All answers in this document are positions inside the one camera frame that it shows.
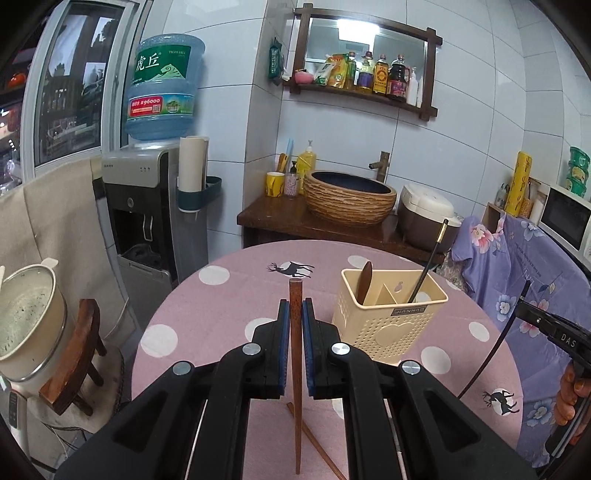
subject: wooden spoon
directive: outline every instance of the wooden spoon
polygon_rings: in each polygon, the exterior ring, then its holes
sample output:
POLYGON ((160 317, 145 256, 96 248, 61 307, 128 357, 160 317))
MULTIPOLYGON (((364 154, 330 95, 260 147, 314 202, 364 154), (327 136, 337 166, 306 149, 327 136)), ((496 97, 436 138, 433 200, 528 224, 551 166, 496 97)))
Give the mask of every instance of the wooden spoon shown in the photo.
POLYGON ((357 299, 357 303, 363 305, 365 301, 365 297, 368 294, 369 286, 371 285, 371 277, 372 277, 372 267, 371 262, 368 261, 363 270, 361 271, 361 275, 359 276, 359 282, 357 283, 357 295, 355 296, 357 299))

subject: blue water jug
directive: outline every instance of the blue water jug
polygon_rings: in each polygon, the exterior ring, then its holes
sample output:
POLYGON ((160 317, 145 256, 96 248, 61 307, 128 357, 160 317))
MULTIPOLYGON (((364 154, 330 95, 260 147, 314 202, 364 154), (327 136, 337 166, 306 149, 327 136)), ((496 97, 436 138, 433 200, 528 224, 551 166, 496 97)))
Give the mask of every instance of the blue water jug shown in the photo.
POLYGON ((139 44, 127 94, 127 133, 136 140, 178 138, 193 126, 205 44, 184 34, 157 35, 139 44))

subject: pink tablecloth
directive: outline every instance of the pink tablecloth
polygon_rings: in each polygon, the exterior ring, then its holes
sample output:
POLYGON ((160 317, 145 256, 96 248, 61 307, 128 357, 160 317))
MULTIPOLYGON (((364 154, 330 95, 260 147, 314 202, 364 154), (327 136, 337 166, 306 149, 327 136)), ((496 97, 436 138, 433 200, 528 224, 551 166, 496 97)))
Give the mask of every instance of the pink tablecloth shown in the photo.
MULTIPOLYGON (((376 270, 419 268, 407 259, 372 248, 314 240, 258 245, 204 267, 180 284, 150 321, 135 359, 133 397, 177 361, 189 360, 194 365, 216 362, 228 350, 249 341, 256 325, 277 318, 279 301, 288 298, 291 272, 310 276, 304 277, 304 297, 313 299, 318 319, 331 321, 340 271, 362 268, 366 260, 371 260, 376 270), (296 270, 294 264, 309 267, 296 270)), ((442 277, 434 277, 449 301, 405 357, 422 363, 457 395, 485 359, 498 331, 464 292, 442 277)), ((243 478, 333 480, 334 474, 307 439, 303 440, 301 475, 295 475, 293 421, 285 407, 288 401, 290 381, 281 400, 251 403, 243 478)), ((517 445, 522 391, 505 343, 463 401, 509 445, 517 445), (497 401, 489 404, 489 395, 499 390, 513 395, 508 403, 512 412, 503 412, 497 401)), ((306 396, 304 421, 347 475, 341 403, 306 396)))

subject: sink basin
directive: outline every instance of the sink basin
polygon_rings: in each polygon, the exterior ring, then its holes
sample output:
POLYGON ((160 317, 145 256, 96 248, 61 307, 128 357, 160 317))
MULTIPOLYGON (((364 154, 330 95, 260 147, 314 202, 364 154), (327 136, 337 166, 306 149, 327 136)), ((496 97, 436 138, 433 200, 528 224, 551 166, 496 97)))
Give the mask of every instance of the sink basin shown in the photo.
POLYGON ((374 225, 396 203, 396 190, 357 175, 317 170, 304 177, 304 196, 315 214, 345 225, 374 225))

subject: human hand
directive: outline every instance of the human hand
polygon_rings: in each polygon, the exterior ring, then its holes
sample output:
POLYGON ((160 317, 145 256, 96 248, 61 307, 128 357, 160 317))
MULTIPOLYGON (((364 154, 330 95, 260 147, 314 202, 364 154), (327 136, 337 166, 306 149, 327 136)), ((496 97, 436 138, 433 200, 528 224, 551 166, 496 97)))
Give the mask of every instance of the human hand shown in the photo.
MULTIPOLYGON (((558 425, 564 426, 569 420, 574 418, 574 406, 579 397, 585 398, 591 395, 591 380, 579 379, 574 381, 574 368, 572 362, 566 367, 564 375, 560 379, 560 391, 556 394, 556 406, 554 407, 554 418, 558 425)), ((585 418, 574 433, 571 444, 575 445, 579 441, 580 435, 591 420, 591 408, 585 415, 585 418)))

